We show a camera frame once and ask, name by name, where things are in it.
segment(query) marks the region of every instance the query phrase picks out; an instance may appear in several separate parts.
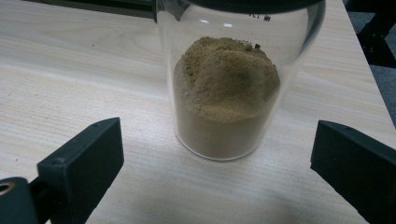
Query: wooden table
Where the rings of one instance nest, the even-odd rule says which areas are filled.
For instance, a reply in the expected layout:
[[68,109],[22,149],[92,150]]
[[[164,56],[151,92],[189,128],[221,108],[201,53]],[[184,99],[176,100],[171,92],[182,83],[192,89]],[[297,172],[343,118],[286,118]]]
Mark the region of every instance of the wooden table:
[[86,126],[120,117],[125,163],[89,223],[364,223],[317,173],[319,119],[396,146],[396,132],[341,1],[260,147],[205,161],[176,139],[153,20],[0,1],[0,179]]

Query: clear glass jar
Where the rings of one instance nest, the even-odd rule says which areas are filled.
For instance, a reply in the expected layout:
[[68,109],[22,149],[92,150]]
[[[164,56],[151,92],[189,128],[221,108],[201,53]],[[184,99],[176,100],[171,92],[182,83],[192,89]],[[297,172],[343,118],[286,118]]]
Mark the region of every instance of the clear glass jar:
[[159,0],[174,130],[214,161],[254,150],[317,35],[323,0]]

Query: jar lid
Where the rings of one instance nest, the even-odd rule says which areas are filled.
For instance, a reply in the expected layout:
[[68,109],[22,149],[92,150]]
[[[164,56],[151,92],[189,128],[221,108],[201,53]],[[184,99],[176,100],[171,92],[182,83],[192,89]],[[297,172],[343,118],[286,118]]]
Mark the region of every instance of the jar lid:
[[324,0],[185,0],[200,7],[236,13],[281,13],[310,7]]

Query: powder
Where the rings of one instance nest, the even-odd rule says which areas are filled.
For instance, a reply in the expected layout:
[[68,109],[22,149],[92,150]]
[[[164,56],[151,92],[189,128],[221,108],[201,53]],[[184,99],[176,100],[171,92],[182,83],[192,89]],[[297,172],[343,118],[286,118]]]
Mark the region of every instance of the powder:
[[246,154],[261,140],[279,83],[262,50],[231,38],[200,38],[175,67],[180,140],[215,160]]

